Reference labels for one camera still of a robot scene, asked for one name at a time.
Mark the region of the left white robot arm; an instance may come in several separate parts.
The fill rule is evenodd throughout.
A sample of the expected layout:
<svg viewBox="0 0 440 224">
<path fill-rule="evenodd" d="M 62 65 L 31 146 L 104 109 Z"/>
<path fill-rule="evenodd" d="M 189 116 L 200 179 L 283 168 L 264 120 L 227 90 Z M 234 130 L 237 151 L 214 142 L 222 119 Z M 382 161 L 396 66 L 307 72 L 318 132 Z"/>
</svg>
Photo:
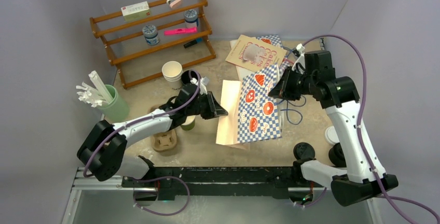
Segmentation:
<svg viewBox="0 0 440 224">
<path fill-rule="evenodd" d="M 127 155 L 126 149 L 147 137 L 172 131 L 189 116 L 197 115 L 209 120 L 226 116 L 228 111 L 211 91 L 186 84 L 178 95 L 147 115 L 113 124 L 106 120 L 97 122 L 77 152 L 77 158 L 85 165 L 84 176 L 94 176 L 98 181 L 125 176 L 141 187 L 149 187 L 156 176 L 154 164 L 143 156 Z"/>
</svg>

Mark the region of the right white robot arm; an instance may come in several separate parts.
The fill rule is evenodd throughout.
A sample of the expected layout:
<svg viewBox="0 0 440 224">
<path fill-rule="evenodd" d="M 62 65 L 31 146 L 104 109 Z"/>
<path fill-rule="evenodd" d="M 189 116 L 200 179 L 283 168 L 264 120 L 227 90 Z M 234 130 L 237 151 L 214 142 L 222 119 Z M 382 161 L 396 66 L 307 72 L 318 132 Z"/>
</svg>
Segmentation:
<svg viewBox="0 0 440 224">
<path fill-rule="evenodd" d="M 354 81 L 347 76 L 336 77 L 329 51 L 303 53 L 269 92 L 269 96 L 283 100 L 298 100 L 302 95 L 313 96 L 330 118 L 346 168 L 328 166 L 313 158 L 300 159 L 292 166 L 294 184 L 304 186 L 313 181 L 330 188 L 341 206 L 377 197 L 398 186 L 397 177 L 386 172 L 362 126 L 363 107 Z"/>
</svg>

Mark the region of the blue checkered paper bag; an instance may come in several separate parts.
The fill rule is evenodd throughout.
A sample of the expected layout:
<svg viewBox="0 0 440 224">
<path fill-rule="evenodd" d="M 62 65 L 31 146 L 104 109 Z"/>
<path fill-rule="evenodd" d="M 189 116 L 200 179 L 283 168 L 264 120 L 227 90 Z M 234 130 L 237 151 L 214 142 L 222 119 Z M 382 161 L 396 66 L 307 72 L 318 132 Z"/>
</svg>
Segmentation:
<svg viewBox="0 0 440 224">
<path fill-rule="evenodd" d="M 280 139 L 281 100 L 269 92 L 280 80 L 278 65 L 270 65 L 242 80 L 224 80 L 220 105 L 228 115 L 219 118 L 216 144 L 249 149 L 252 142 Z"/>
</svg>

